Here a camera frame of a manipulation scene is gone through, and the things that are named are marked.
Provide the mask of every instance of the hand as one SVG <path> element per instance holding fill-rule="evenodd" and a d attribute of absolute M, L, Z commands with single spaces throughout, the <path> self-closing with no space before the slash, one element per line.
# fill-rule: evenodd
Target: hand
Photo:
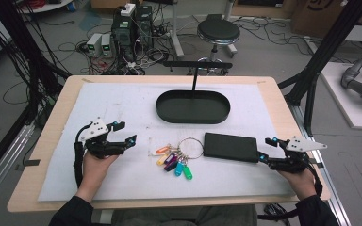
<path fill-rule="evenodd" d="M 285 171 L 278 171 L 290 183 L 290 186 L 295 191 L 299 200 L 304 200 L 310 196 L 316 195 L 314 188 L 314 176 L 310 170 L 305 169 L 299 173 L 289 173 Z"/>
<path fill-rule="evenodd" d="M 99 187 L 101 187 L 108 168 L 118 157 L 118 155 L 112 155 L 106 159 L 99 159 L 90 152 L 86 152 L 83 164 L 84 177 L 75 196 L 91 202 Z"/>

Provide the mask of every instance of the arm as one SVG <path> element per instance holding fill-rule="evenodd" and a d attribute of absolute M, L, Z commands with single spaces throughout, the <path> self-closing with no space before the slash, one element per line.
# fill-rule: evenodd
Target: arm
<path fill-rule="evenodd" d="M 329 206 L 316 194 L 314 178 L 308 169 L 300 173 L 278 172 L 289 181 L 300 200 L 296 208 L 301 225 L 338 225 Z"/>
<path fill-rule="evenodd" d="M 49 225 L 91 225 L 91 201 L 107 175 L 108 168 L 119 156 L 98 159 L 87 152 L 84 155 L 84 178 L 75 195 L 52 217 Z"/>

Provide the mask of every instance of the oval black tray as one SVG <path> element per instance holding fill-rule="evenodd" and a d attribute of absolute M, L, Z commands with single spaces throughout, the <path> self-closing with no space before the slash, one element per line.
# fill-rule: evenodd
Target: oval black tray
<path fill-rule="evenodd" d="M 231 106 L 215 91 L 170 90 L 156 101 L 157 115 L 170 123 L 217 124 L 225 121 Z"/>

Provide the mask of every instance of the floor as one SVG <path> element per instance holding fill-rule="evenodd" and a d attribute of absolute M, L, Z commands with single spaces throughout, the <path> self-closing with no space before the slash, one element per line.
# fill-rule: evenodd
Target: floor
<path fill-rule="evenodd" d="M 64 67 L 71 74 L 88 74 L 86 70 L 88 65 L 84 56 L 71 50 L 76 43 L 87 40 L 95 32 L 108 32 L 111 15 L 90 10 L 87 4 L 73 13 L 65 9 L 42 13 L 39 14 L 39 20 L 47 42 Z M 197 20 L 203 19 L 189 16 L 177 20 L 179 27 L 183 27 L 179 34 L 183 34 L 180 36 L 180 42 L 185 52 L 184 60 L 197 60 L 210 53 L 211 45 L 204 43 L 195 35 Z M 222 49 L 218 53 L 219 58 L 233 63 L 229 75 L 272 76 L 277 82 L 281 82 L 299 73 L 311 58 L 304 41 L 289 32 L 288 21 L 246 19 L 240 24 L 243 24 L 245 29 L 241 28 L 240 39 L 235 44 L 238 53 L 233 58 Z M 36 41 L 42 50 L 46 50 L 39 39 L 36 38 Z M 331 60 L 354 62 L 360 56 L 362 56 L 360 43 L 345 42 Z M 145 71 L 146 74 L 188 73 L 187 69 L 173 69 L 171 72 L 159 64 Z M 0 141 L 25 107 L 25 85 L 21 82 L 7 56 L 0 53 Z M 40 132 L 41 129 L 36 130 L 0 184 L 0 225 L 47 225 L 54 214 L 53 212 L 12 214 L 6 208 L 22 174 L 15 167 L 22 163 L 24 157 L 26 158 L 27 151 L 32 148 Z M 328 145 L 328 149 L 321 154 L 351 224 L 362 225 L 362 130 L 349 127 L 321 79 L 317 85 L 313 133 L 318 142 Z M 289 209 L 293 208 L 292 204 L 286 206 Z M 299 225 L 296 218 L 291 220 L 291 224 Z M 282 223 L 259 221 L 259 225 L 282 225 Z"/>

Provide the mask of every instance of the black case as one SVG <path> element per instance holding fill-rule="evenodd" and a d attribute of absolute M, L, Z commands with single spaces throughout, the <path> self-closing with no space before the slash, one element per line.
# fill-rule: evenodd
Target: black case
<path fill-rule="evenodd" d="M 204 156 L 258 162 L 255 138 L 205 133 Z"/>

